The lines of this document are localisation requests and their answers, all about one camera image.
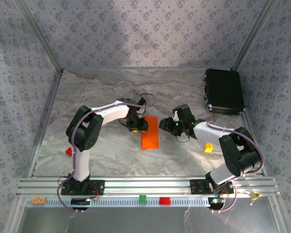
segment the gray panel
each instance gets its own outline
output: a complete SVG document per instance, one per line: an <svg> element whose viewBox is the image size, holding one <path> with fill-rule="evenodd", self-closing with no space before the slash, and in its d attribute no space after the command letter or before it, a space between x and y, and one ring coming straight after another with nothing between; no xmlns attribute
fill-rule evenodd
<svg viewBox="0 0 291 233"><path fill-rule="evenodd" d="M208 208L26 208L19 233L275 233L267 198L240 199L225 213Z"/></svg>

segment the robotic arm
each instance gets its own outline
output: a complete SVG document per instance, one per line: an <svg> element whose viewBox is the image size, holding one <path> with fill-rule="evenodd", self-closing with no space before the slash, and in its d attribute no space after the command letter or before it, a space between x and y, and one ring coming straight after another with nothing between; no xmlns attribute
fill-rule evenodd
<svg viewBox="0 0 291 233"><path fill-rule="evenodd" d="M121 98L112 104L100 108L88 108L86 106L79 108L66 130L69 143L71 143L73 132L78 122L90 111L97 110L84 119L74 135L74 144L77 148L75 151L76 158L74 159L75 171L69 183L77 190L80 190L79 193L85 192L89 186L90 149L97 142L101 127L115 119L126 119L125 126L129 131L146 132L148 130L148 123L144 118L139 118L137 114L140 106L145 103L146 100L142 96L135 95L132 99ZM130 104L139 105L139 107L131 106Z"/></svg>
<svg viewBox="0 0 291 233"><path fill-rule="evenodd" d="M224 129L201 119L196 120L187 104L176 107L173 113L174 118L161 120L159 128L174 136L185 133L191 138L205 139L221 146L225 163L206 174L206 179L212 184L213 189L221 187L227 181L242 176L261 164L260 155L254 145L239 137L245 135L253 141L246 128Z"/></svg>

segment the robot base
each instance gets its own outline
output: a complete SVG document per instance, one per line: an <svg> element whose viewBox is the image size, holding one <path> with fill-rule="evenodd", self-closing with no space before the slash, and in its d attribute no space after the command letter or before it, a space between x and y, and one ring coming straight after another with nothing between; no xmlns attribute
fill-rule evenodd
<svg viewBox="0 0 291 233"><path fill-rule="evenodd" d="M63 184L61 195L63 196L77 196L77 195L89 195L95 196L98 191L98 195L103 195L105 181L103 180L90 180L88 176L84 181L80 182L73 177Z"/></svg>

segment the black cable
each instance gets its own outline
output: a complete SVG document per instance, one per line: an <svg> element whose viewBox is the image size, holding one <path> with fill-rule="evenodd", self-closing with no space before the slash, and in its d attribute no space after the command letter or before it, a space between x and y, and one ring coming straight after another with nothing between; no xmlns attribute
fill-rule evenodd
<svg viewBox="0 0 291 233"><path fill-rule="evenodd" d="M190 140L190 136L188 136L188 139ZM177 140L178 142L181 142L181 141L178 140L178 136L176 136L176 140ZM184 142L188 142L189 140L184 141ZM182 143L184 143L184 142L182 142Z"/></svg>
<svg viewBox="0 0 291 233"><path fill-rule="evenodd" d="M121 122L122 119L119 119L118 122L120 122L121 125L127 127L127 125L125 125L124 123Z"/></svg>

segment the mounting plate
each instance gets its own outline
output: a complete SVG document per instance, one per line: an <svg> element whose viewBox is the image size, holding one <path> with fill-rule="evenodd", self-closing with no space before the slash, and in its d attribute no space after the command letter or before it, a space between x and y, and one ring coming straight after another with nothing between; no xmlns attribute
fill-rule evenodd
<svg viewBox="0 0 291 233"><path fill-rule="evenodd" d="M223 194L233 194L234 188L232 182L227 182L224 185L220 186L219 188L216 188L212 191L210 188L210 183L206 179L201 180L190 180L190 188L191 188L191 194L197 195L197 194L214 194L216 193L218 189L222 189Z"/></svg>
<svg viewBox="0 0 291 233"><path fill-rule="evenodd" d="M86 188L80 189L73 185L72 182L67 181L63 185L61 194L63 196L77 196L77 195L95 196L97 189L98 195L99 196L103 195L103 191L105 188L104 180L87 180L84 185L86 186Z"/></svg>

